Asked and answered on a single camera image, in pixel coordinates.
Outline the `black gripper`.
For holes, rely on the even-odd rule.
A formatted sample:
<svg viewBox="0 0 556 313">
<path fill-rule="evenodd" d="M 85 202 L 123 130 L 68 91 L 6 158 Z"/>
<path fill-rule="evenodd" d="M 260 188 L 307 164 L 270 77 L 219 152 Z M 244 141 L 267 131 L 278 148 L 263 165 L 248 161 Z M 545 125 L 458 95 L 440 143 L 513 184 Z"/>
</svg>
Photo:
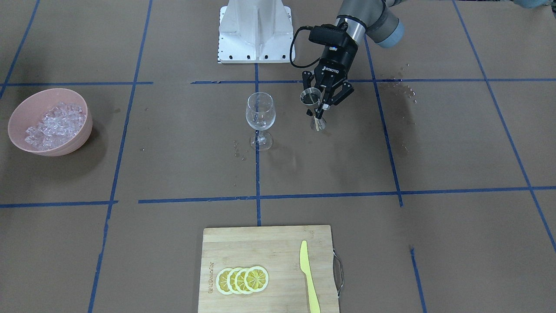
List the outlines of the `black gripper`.
<svg viewBox="0 0 556 313">
<path fill-rule="evenodd" d="M 351 37 L 344 48 L 324 47 L 314 73 L 302 72 L 304 90 L 301 93 L 301 101 L 308 107 L 314 107 L 314 117 L 319 119 L 322 119 L 324 111 L 327 110 L 326 105 L 339 105 L 355 91 L 353 84 L 344 81 L 359 48 Z"/>
</svg>

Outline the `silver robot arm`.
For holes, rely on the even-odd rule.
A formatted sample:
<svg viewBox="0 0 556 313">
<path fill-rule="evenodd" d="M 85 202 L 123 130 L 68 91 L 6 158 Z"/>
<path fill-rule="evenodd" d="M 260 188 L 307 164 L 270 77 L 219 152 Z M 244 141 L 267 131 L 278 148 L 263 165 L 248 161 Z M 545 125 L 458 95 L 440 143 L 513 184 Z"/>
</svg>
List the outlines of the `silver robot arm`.
<svg viewBox="0 0 556 313">
<path fill-rule="evenodd" d="M 321 120 L 324 111 L 340 104 L 353 93 L 348 76 L 365 37 L 382 48 L 391 48 L 404 35 L 404 25 L 391 6 L 397 0 L 344 0 L 333 24 L 302 26 L 308 30 L 308 41 L 323 46 L 321 56 L 303 69 L 302 102 L 308 106 L 307 115 Z"/>
</svg>

